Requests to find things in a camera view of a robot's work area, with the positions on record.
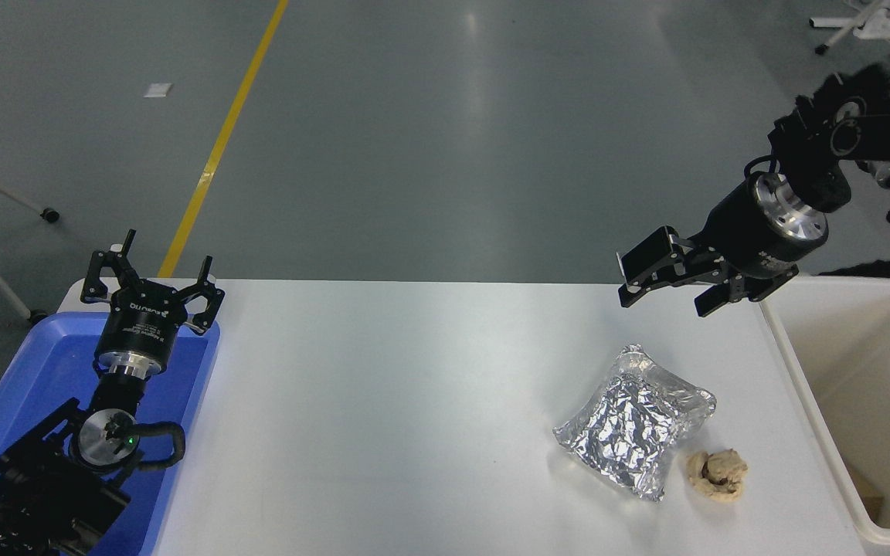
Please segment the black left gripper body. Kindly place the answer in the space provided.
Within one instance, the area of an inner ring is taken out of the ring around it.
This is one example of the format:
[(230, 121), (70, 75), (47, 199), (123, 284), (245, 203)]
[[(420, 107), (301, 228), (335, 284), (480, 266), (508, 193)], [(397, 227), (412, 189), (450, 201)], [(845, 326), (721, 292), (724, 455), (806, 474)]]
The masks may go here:
[(152, 365), (169, 363), (186, 310), (173, 287), (145, 280), (124, 287), (110, 299), (110, 316), (95, 350), (98, 365), (114, 365), (133, 353)]

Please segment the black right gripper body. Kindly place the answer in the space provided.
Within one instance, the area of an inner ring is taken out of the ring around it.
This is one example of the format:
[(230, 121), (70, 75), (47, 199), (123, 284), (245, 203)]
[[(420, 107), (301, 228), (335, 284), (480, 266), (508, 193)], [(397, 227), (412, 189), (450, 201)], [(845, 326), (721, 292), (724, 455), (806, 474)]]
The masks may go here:
[(818, 247), (818, 211), (784, 180), (745, 180), (710, 211), (703, 242), (739, 273), (772, 279)]

